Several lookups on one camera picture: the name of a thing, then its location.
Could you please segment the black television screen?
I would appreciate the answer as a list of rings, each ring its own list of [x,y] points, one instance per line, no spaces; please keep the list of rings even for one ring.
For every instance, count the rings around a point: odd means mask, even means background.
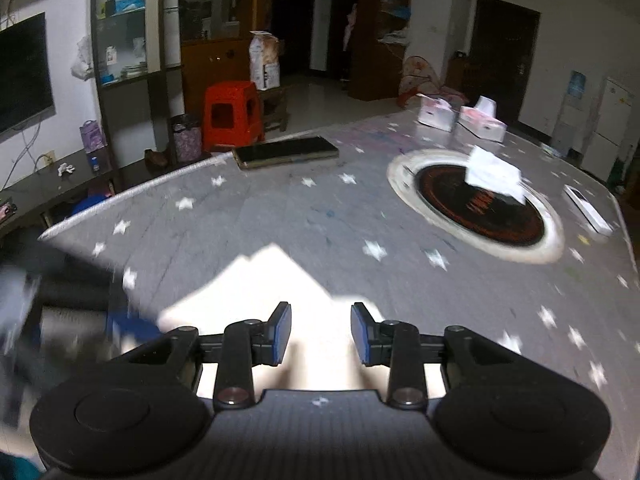
[[[54,107],[46,14],[1,32],[0,130],[5,132]]]

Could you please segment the round black induction cooktop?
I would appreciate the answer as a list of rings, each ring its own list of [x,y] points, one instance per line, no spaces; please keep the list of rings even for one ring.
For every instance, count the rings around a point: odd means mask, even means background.
[[[469,156],[449,150],[400,155],[386,170],[396,195],[429,224],[496,258],[527,264],[554,263],[564,252],[560,215],[530,186],[524,200],[465,181]]]

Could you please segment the small flat packet on table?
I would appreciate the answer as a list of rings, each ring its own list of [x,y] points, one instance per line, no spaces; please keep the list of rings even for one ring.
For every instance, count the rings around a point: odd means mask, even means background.
[[[555,148],[552,148],[552,146],[550,146],[550,145],[541,144],[540,149],[548,157],[553,157],[553,158],[561,158],[562,157],[562,154],[558,150],[556,150]]]

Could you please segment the dark entrance door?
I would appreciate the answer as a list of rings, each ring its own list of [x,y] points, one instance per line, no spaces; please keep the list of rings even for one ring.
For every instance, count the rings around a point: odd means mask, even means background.
[[[463,92],[496,103],[507,125],[518,120],[535,53],[541,14],[503,0],[476,0]]]

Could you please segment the white paper bag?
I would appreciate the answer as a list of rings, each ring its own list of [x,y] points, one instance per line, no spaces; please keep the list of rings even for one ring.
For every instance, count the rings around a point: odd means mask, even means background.
[[[250,55],[250,80],[259,91],[280,86],[279,40],[270,32],[252,31],[248,48]]]

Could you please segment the water dispenser with blue bottle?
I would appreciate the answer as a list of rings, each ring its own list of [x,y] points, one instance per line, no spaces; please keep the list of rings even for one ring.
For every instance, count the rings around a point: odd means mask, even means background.
[[[586,90],[586,81],[583,73],[576,70],[570,73],[570,81],[551,136],[551,146],[561,157],[565,157],[573,148],[576,133],[584,117],[582,98]]]

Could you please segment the pink tissue box with tissue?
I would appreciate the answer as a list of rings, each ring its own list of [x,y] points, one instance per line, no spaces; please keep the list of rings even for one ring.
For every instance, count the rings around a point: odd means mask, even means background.
[[[458,123],[479,139],[501,143],[506,135],[506,124],[496,117],[496,102],[480,96],[473,107],[462,106]]]

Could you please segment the red plastic stool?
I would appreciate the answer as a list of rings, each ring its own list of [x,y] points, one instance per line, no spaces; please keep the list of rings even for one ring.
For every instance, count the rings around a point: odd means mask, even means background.
[[[265,140],[262,104],[253,81],[221,81],[204,94],[203,150],[242,148]]]

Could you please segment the white refrigerator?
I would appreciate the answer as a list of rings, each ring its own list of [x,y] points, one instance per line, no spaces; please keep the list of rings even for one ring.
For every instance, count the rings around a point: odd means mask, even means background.
[[[618,162],[626,170],[634,150],[629,136],[634,95],[615,79],[605,77],[596,104],[580,168],[606,182]]]

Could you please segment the white remote control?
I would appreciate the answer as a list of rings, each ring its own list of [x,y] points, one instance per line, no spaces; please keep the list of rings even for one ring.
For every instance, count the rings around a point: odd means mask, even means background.
[[[570,185],[564,185],[564,193],[568,199],[575,205],[582,216],[587,220],[594,232],[603,236],[610,236],[613,232],[612,226],[602,217],[596,207],[587,200],[577,188]]]

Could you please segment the cream garment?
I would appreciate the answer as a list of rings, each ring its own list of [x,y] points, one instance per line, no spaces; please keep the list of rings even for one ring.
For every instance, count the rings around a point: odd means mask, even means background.
[[[378,306],[361,294],[330,292],[276,244],[238,255],[192,292],[157,301],[146,313],[163,332],[192,326],[219,335],[237,322],[262,323],[276,366],[252,369],[254,389],[374,390],[386,396],[390,370],[361,363],[352,336],[352,305],[376,322]]]

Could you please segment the loose white tissue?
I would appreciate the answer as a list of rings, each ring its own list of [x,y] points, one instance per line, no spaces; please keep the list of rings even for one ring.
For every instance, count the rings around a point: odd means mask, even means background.
[[[525,204],[521,170],[479,146],[472,148],[465,163],[464,182]]]

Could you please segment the strawberry print pet bed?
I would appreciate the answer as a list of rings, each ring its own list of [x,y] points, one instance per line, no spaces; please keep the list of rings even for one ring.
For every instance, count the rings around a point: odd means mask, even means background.
[[[420,94],[432,99],[443,99],[455,110],[469,103],[463,93],[440,82],[439,76],[425,58],[411,55],[402,64],[396,103],[399,107],[406,108],[408,103]]]

